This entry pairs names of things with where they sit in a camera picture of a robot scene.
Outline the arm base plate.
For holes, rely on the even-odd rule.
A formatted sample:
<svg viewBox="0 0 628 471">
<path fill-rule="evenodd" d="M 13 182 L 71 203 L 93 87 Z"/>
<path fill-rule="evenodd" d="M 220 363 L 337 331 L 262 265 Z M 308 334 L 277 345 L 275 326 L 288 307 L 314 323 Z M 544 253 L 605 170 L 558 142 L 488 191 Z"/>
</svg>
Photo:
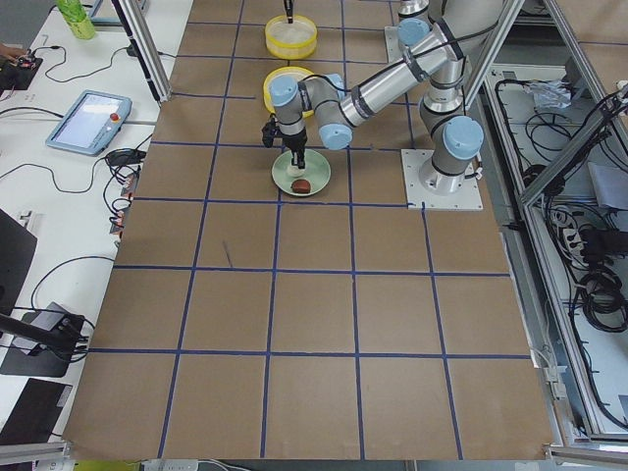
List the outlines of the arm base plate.
<svg viewBox="0 0 628 471">
<path fill-rule="evenodd" d="M 484 205 L 471 163 L 458 176 L 440 174 L 433 166 L 431 149 L 402 149 L 401 167 L 406 206 L 413 210 L 482 211 Z"/>
<path fill-rule="evenodd" d="M 399 40 L 397 26 L 386 26 L 384 28 L 384 38 L 387 60 L 388 63 L 391 64 L 402 57 L 402 51 L 405 45 Z"/>
</svg>

